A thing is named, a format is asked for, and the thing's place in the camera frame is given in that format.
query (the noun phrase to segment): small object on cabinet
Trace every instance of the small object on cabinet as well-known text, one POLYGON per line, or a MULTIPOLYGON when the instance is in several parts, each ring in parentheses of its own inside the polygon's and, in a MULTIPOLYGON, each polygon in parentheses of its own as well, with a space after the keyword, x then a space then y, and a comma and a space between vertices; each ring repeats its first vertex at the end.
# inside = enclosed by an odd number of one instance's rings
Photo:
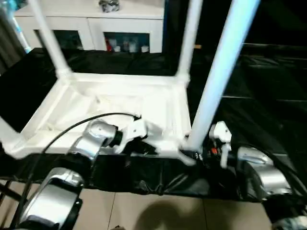
POLYGON ((119 0, 100 0, 99 6, 105 13, 119 11, 119 0))

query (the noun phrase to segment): white tabletop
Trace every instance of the white tabletop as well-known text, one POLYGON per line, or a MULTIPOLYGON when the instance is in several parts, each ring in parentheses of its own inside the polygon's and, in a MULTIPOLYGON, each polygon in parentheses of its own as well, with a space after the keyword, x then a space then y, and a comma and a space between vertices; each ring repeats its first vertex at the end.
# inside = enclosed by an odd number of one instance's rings
MULTIPOLYGON (((89 18, 163 19, 164 0, 119 0, 120 10, 102 12, 98 0, 40 0, 45 16, 89 18)), ((15 16, 33 16, 29 5, 15 12, 15 16)))

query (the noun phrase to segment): black plastic sheet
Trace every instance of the black plastic sheet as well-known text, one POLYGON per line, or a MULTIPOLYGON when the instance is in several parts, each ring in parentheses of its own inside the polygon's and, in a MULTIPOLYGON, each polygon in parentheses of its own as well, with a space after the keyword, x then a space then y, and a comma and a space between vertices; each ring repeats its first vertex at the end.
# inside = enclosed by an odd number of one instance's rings
MULTIPOLYGON (((176 72, 175 64, 162 54, 69 50, 64 54, 76 72, 169 77, 176 72)), ((307 178, 307 60, 302 52, 296 54, 289 54, 280 47, 276 53, 245 48, 214 120, 226 122, 234 145, 253 144, 279 154, 307 178)), ((212 58, 194 52, 187 90, 191 120, 196 114, 212 58)), ((20 131, 55 80, 49 57, 42 49, 33 50, 0 77, 0 115, 20 131)), ((35 173, 35 182, 41 182, 62 156, 46 154, 35 173)), ((2 153, 0 179, 24 182, 36 157, 33 154, 15 160, 2 153)), ((239 185, 231 169, 208 170, 202 164, 187 167, 178 160, 127 156, 99 156, 89 183, 90 188, 105 191, 237 200, 242 199, 237 194, 239 185)))

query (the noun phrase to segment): glass cabinet door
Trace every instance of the glass cabinet door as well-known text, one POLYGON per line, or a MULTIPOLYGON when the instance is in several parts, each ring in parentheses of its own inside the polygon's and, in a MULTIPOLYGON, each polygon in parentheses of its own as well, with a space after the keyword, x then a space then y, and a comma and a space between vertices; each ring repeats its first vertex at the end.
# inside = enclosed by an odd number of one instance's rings
POLYGON ((150 51, 149 34, 103 32, 107 51, 147 53, 150 51))
MULTIPOLYGON (((34 30, 42 47, 45 47, 39 30, 34 30)), ((84 49, 78 31, 75 30, 53 30, 53 33, 62 49, 84 49)))

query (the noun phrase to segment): white pvc pipe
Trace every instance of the white pvc pipe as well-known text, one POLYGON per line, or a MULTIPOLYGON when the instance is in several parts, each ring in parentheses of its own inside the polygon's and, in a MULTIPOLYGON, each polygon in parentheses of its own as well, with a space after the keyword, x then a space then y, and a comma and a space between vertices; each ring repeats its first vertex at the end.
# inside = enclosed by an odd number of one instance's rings
POLYGON ((0 142, 6 152, 24 144, 23 136, 6 123, 2 117, 0 117, 0 142))
POLYGON ((67 74, 71 74, 71 69, 67 65, 65 57, 59 47, 54 33, 48 27, 46 18, 42 13, 39 2, 37 0, 28 0, 28 2, 31 5, 33 14, 40 28, 43 41, 48 50, 48 53, 50 54, 53 65, 56 68, 58 77, 66 77, 67 74))
POLYGON ((187 141, 187 147, 191 150, 201 148, 209 131, 259 3, 260 0, 233 0, 231 3, 192 131, 187 141))
POLYGON ((189 81, 189 72, 193 58, 198 24, 201 17, 202 0, 190 0, 177 77, 185 82, 189 81))

